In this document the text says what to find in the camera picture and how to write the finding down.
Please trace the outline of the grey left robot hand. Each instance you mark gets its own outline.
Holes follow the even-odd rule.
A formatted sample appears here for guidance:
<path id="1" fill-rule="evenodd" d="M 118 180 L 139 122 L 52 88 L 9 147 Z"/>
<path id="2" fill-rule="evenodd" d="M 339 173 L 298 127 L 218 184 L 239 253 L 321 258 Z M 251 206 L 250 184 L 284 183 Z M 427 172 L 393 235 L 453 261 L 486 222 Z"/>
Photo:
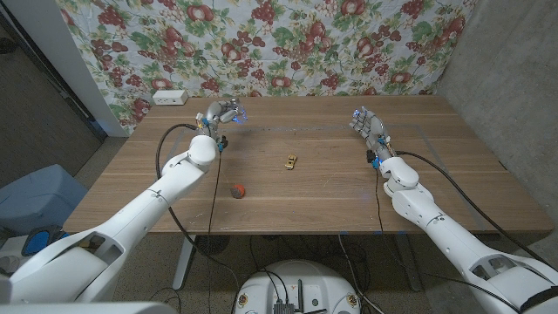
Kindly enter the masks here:
<path id="1" fill-rule="evenodd" d="M 243 124 L 248 120 L 248 117 L 241 101 L 239 99 L 230 99 L 212 102 L 206 113 L 198 113 L 195 119 L 198 135 L 206 135 L 213 140 L 218 140 L 219 124 L 229 122 Z"/>

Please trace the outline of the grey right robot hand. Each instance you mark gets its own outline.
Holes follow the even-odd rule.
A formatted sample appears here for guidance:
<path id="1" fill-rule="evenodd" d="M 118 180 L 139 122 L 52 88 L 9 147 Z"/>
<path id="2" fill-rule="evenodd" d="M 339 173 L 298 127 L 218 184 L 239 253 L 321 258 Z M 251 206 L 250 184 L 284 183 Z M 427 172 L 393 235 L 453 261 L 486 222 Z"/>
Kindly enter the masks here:
<path id="1" fill-rule="evenodd" d="M 365 107 L 356 109 L 352 114 L 350 127 L 364 138 L 367 149 L 367 161 L 377 167 L 385 160 L 395 156 L 391 148 L 391 137 L 383 121 Z"/>

